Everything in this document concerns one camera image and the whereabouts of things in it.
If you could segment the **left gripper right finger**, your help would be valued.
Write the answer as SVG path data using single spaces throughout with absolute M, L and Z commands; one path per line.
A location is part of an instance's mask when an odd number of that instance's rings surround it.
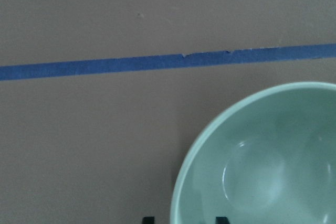
M 216 224 L 230 224 L 229 219 L 225 216 L 216 217 Z

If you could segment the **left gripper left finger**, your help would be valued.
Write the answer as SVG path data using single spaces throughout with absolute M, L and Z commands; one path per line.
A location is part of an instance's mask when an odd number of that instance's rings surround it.
M 142 224 L 155 224 L 155 217 L 154 216 L 143 217 Z

